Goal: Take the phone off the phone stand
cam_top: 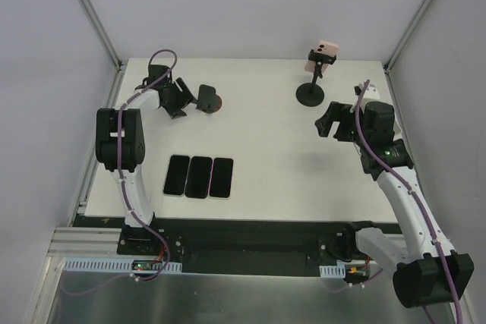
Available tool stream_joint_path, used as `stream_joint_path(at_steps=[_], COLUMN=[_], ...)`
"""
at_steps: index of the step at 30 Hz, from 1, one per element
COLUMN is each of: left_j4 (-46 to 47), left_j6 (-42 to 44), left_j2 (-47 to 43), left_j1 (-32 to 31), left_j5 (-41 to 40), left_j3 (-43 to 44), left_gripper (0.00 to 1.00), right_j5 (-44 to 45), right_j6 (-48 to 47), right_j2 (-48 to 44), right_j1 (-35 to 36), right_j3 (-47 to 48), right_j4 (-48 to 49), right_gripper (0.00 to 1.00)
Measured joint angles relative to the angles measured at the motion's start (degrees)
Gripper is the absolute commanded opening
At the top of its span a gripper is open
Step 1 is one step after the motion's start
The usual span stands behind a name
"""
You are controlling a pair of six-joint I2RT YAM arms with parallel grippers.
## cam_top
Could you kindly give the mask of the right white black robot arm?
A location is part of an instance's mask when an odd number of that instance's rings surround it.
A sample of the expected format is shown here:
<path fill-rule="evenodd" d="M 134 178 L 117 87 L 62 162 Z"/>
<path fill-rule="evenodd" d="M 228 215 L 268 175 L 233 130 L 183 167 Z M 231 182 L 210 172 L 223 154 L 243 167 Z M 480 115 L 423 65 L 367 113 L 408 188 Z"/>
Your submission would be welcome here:
<path fill-rule="evenodd" d="M 467 253 L 456 251 L 434 219 L 405 144 L 395 137 L 394 107 L 379 101 L 360 108 L 331 102 L 315 122 L 318 134 L 328 137 L 334 123 L 336 140 L 358 146 L 363 171 L 388 199 L 406 243 L 398 246 L 376 224 L 363 221 L 347 225 L 339 248 L 350 259 L 365 254 L 375 260 L 391 275 L 406 308 L 457 303 L 474 263 Z"/>

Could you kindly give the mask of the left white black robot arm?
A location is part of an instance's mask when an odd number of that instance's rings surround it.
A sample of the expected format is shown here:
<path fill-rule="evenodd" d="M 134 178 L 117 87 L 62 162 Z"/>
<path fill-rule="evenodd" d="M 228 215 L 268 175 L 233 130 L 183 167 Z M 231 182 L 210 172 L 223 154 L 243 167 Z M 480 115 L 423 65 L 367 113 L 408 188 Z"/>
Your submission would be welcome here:
<path fill-rule="evenodd" d="M 142 176 L 144 118 L 160 109 L 171 119 L 182 118 L 185 108 L 195 102 L 183 79 L 172 77 L 169 66 L 152 64 L 126 102 L 96 112 L 96 159 L 115 180 L 125 208 L 124 229 L 136 234 L 134 245 L 142 254 L 154 254 L 161 240 L 153 226 L 154 211 Z"/>

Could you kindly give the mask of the black clamp tripod stand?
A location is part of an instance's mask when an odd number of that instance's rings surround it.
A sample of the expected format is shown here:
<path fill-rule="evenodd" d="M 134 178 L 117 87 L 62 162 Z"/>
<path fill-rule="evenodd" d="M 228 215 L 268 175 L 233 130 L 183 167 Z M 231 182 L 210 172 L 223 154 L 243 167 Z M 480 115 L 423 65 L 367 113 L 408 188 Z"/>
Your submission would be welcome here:
<path fill-rule="evenodd" d="M 315 107 L 323 102 L 325 94 L 323 89 L 317 84 L 317 81 L 323 78 L 323 73 L 327 66 L 332 65 L 335 61 L 335 55 L 328 55 L 322 49 L 312 49 L 309 52 L 305 70 L 313 74 L 312 81 L 300 85 L 295 93 L 296 99 L 302 105 Z"/>

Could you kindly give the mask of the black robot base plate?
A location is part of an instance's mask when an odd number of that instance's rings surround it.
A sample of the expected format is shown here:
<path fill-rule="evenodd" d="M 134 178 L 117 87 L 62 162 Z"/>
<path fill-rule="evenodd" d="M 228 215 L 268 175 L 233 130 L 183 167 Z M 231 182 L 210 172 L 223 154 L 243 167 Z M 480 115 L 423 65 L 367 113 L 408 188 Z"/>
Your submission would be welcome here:
<path fill-rule="evenodd" d="M 317 277 L 338 259 L 347 222 L 156 219 L 184 273 Z"/>

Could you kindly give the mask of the white metal phone stand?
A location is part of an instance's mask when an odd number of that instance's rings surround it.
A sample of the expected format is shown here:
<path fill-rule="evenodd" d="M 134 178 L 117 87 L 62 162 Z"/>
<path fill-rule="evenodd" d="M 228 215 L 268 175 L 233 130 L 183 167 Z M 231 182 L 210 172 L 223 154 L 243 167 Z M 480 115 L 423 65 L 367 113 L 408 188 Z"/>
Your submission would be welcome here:
<path fill-rule="evenodd" d="M 395 137 L 397 137 L 397 138 L 400 138 L 402 136 L 402 129 L 399 126 L 399 122 L 398 121 L 394 121 L 393 132 L 395 134 Z"/>

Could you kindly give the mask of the cream-edged black phone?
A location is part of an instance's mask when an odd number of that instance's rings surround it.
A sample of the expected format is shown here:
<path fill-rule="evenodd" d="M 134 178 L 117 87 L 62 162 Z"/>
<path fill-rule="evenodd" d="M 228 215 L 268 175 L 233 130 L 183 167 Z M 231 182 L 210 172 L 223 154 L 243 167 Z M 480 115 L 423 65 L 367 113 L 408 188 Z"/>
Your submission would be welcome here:
<path fill-rule="evenodd" d="M 234 161 L 230 158 L 215 158 L 210 180 L 209 196 L 228 199 L 231 195 Z"/>

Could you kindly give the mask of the blue-edged black phone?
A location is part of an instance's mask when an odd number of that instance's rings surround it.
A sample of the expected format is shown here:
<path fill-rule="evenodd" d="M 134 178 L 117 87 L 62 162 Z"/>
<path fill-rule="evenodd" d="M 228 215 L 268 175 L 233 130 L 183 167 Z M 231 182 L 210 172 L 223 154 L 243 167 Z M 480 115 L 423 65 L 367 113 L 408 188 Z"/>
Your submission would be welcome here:
<path fill-rule="evenodd" d="M 173 155 L 169 159 L 163 194 L 168 196 L 183 196 L 191 158 L 189 156 Z"/>

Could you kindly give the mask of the round brown phone stand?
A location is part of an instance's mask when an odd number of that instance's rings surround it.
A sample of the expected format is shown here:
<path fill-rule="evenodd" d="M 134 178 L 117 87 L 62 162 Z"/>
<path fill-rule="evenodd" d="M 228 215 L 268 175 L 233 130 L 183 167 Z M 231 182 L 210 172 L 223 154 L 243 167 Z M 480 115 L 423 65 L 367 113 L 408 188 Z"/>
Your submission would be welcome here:
<path fill-rule="evenodd" d="M 198 90 L 196 109 L 206 114 L 218 112 L 222 107 L 222 100 L 216 94 L 216 88 L 201 84 Z"/>

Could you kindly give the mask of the pink phone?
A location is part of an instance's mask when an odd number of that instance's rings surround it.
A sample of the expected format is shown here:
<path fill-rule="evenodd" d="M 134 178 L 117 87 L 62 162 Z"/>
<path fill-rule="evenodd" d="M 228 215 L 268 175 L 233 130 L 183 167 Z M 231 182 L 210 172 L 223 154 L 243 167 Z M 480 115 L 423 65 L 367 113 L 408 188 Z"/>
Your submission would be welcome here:
<path fill-rule="evenodd" d="M 307 72 L 314 72 L 317 63 L 320 62 L 321 71 L 324 72 L 329 65 L 332 65 L 335 60 L 339 46 L 328 41 L 320 41 L 315 48 L 308 53 L 308 60 L 305 64 Z"/>

